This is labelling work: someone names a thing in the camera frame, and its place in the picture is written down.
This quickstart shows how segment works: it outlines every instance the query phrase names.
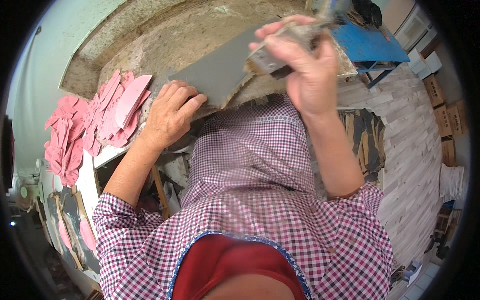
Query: gray sheet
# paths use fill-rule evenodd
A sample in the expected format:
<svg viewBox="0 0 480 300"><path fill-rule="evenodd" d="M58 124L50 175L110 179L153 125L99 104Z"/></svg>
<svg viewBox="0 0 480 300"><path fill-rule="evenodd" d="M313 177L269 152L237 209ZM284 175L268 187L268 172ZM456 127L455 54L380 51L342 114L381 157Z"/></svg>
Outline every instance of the gray sheet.
<svg viewBox="0 0 480 300"><path fill-rule="evenodd" d="M168 80L184 80L208 97L206 105L225 107L234 95L233 91L249 79L250 75L243 70L243 66L250 53L248 43L258 41L255 30L279 20L275 18L245 30L210 54L169 76Z"/></svg>

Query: person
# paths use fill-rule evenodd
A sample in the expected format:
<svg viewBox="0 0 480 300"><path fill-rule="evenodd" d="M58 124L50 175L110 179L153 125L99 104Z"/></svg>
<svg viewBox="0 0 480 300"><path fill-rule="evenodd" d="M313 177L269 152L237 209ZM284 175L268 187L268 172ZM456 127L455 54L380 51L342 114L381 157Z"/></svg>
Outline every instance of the person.
<svg viewBox="0 0 480 300"><path fill-rule="evenodd" d="M383 193L364 182L336 111L331 36L312 56L272 36L313 20L295 15L255 32L295 70L288 95L205 122L182 209L166 221L135 213L140 190L206 96L183 81L163 86L94 212L106 299L386 298L393 255L375 218ZM316 196L305 127L327 201Z"/></svg>

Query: wrist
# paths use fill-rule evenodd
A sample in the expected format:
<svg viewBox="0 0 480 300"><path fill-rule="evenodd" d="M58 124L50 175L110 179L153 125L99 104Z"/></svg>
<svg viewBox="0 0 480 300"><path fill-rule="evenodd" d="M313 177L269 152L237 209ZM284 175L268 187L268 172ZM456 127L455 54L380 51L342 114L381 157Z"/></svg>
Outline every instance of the wrist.
<svg viewBox="0 0 480 300"><path fill-rule="evenodd" d="M301 113L301 116L309 131L328 130L329 127L340 121L336 109L323 114Z"/></svg>
<svg viewBox="0 0 480 300"><path fill-rule="evenodd" d="M166 142L161 140L153 140L148 134L145 133L145 131L142 131L140 133L140 135L133 144L136 144L144 151L157 156L160 155L163 149L167 147Z"/></svg>

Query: laminate floor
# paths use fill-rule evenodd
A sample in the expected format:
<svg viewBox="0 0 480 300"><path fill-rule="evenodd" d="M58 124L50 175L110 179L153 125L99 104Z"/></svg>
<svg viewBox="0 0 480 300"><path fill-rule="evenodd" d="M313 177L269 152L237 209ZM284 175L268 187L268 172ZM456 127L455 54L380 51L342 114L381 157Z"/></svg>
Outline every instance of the laminate floor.
<svg viewBox="0 0 480 300"><path fill-rule="evenodd" d="M338 105L370 108L386 126L384 191L378 219L390 237L395 258L408 266L412 259L430 260L428 247L441 207L439 176L441 139L427 92L404 63L368 90L360 76L338 82ZM317 191L324 193L312 156ZM389 300L399 299L407 285L393 287Z"/></svg>

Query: blue metal stand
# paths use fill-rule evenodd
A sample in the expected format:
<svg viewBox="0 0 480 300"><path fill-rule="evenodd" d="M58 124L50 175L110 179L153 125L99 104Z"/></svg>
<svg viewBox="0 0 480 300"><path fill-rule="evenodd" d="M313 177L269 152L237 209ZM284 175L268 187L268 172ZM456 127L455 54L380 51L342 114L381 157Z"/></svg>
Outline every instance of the blue metal stand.
<svg viewBox="0 0 480 300"><path fill-rule="evenodd" d="M346 17L344 25L332 30L332 36L343 48L348 58L357 68L359 73L366 73L372 88L391 71L395 70L402 62L410 61L406 52L393 35L387 32L388 41L380 31L361 28L353 24ZM383 71L375 79L369 72Z"/></svg>

